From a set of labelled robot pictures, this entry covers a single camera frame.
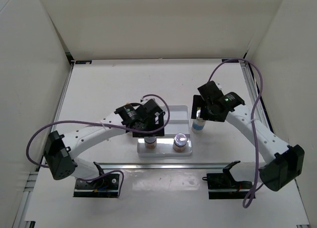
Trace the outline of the silver-lid shaker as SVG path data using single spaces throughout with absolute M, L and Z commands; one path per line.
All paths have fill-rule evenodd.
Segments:
M 200 132 L 204 129 L 206 120 L 200 118 L 201 115 L 201 108 L 198 108 L 196 112 L 196 118 L 193 119 L 191 129 L 194 133 Z

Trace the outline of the white-lid sauce jar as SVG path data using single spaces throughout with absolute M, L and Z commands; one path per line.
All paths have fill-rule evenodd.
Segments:
M 157 145 L 157 138 L 156 137 L 145 137 L 144 138 L 144 145 L 147 149 L 154 149 Z
M 173 149 L 177 153 L 181 153 L 185 150 L 187 145 L 187 137 L 183 133 L 178 133 L 174 137 Z

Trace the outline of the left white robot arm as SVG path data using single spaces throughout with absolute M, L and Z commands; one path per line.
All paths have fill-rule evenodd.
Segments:
M 72 176 L 83 179 L 92 188 L 103 185 L 104 176 L 96 162 L 88 162 L 79 155 L 91 147 L 112 137 L 129 131 L 134 137 L 156 137 L 164 135 L 163 109 L 150 99 L 144 104 L 126 104 L 117 108 L 100 122 L 79 130 L 48 135 L 44 157 L 55 180 Z

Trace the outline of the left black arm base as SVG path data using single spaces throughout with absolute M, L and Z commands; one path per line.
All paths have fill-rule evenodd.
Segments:
M 76 198 L 118 198 L 124 181 L 121 170 L 104 172 L 102 167 L 94 162 L 100 178 L 94 180 L 76 179 L 73 197 Z

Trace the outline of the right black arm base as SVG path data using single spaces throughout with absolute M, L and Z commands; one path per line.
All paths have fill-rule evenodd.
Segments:
M 202 177 L 202 180 L 207 182 L 210 200 L 244 199 L 253 187 L 253 183 L 247 180 L 237 181 L 234 179 L 230 170 L 239 163 L 241 161 L 233 161 L 224 167 L 221 172 L 207 173 L 206 176 Z

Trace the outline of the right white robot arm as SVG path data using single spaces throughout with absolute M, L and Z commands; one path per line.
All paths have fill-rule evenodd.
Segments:
M 300 145 L 289 145 L 256 120 L 238 94 L 224 94 L 214 81 L 200 86 L 198 92 L 193 96 L 191 118 L 226 121 L 238 129 L 264 159 L 259 176 L 267 188 L 279 191 L 302 173 L 304 149 Z

